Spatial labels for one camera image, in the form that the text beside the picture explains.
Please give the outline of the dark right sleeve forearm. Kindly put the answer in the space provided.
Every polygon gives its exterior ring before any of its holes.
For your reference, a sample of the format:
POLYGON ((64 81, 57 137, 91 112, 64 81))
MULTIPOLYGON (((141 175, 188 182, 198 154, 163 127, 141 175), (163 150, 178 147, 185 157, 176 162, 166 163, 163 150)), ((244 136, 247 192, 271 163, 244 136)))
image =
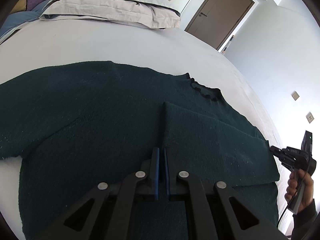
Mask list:
POLYGON ((308 207, 293 215, 293 220, 292 240, 319 239, 319 214, 314 199, 308 207))

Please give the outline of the right hand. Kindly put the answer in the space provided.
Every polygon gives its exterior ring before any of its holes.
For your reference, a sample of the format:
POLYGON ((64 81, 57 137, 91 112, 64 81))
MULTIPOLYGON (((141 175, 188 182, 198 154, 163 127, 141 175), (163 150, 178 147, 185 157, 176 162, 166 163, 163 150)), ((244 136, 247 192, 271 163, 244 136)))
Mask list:
POLYGON ((313 201, 313 179, 311 178, 308 172, 305 172, 301 169, 296 172, 291 172, 290 178, 287 182, 288 187, 285 193, 285 200, 289 203, 289 201, 296 195, 296 191, 298 188, 298 182, 295 179, 295 176, 298 175, 301 179, 303 179, 305 183, 305 190, 303 194, 302 201, 298 208, 298 213, 306 209, 313 201))

